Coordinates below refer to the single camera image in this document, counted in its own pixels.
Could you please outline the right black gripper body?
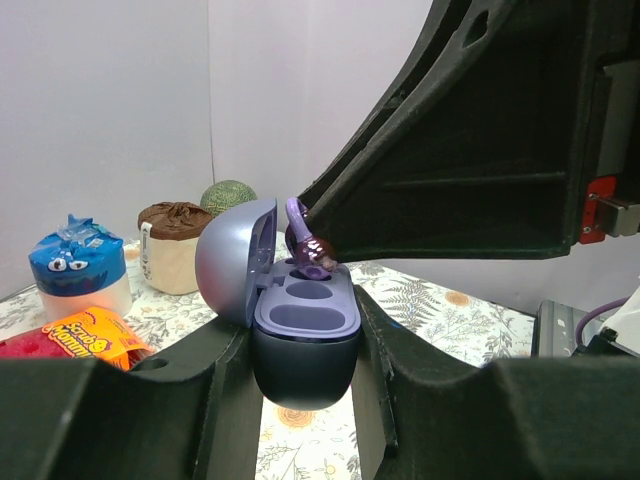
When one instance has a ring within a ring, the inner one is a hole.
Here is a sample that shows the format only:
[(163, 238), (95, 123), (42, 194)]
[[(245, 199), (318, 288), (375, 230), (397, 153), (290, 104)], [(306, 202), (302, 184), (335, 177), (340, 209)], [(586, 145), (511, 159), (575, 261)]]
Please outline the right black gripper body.
[(575, 1), (569, 242), (639, 231), (639, 4)]

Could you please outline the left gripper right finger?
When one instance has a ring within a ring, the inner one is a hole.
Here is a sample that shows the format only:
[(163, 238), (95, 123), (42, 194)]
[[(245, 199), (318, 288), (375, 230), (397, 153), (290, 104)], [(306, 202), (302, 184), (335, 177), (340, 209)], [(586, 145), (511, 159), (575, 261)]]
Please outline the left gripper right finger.
[(476, 368), (362, 288), (352, 382), (366, 479), (635, 479), (639, 362), (506, 358)]

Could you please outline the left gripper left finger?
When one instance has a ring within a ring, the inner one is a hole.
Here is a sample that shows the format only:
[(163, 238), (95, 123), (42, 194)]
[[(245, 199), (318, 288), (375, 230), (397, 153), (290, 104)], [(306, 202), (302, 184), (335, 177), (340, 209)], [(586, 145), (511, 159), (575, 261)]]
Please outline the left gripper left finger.
[(1, 363), (5, 479), (250, 479), (262, 396), (250, 335), (207, 323), (129, 372), (101, 360)]

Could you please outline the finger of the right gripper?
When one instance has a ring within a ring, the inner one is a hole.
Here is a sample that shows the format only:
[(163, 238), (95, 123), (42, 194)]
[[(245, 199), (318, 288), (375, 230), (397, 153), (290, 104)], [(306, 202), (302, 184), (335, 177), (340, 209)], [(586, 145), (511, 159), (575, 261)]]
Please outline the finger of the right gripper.
[(569, 252), (592, 1), (435, 1), (400, 72), (304, 192), (342, 261)]

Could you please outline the purple earbud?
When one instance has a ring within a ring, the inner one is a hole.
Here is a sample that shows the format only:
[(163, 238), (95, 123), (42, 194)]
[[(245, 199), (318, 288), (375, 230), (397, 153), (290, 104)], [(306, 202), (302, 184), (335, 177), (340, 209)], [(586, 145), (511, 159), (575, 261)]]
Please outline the purple earbud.
[(327, 279), (338, 262), (329, 243), (311, 233), (306, 223), (307, 207), (297, 197), (291, 197), (286, 202), (285, 212), (289, 222), (285, 243), (297, 270), (310, 280)]

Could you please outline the purple earbud case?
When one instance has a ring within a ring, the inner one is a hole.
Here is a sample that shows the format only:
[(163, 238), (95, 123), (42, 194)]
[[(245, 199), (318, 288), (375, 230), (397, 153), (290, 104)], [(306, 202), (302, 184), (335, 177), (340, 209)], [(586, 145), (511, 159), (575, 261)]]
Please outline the purple earbud case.
[(277, 260), (277, 203), (243, 203), (214, 218), (195, 253), (201, 296), (219, 319), (250, 334), (251, 363), (263, 395), (296, 410), (339, 401), (355, 370), (361, 317), (349, 269), (325, 280)]

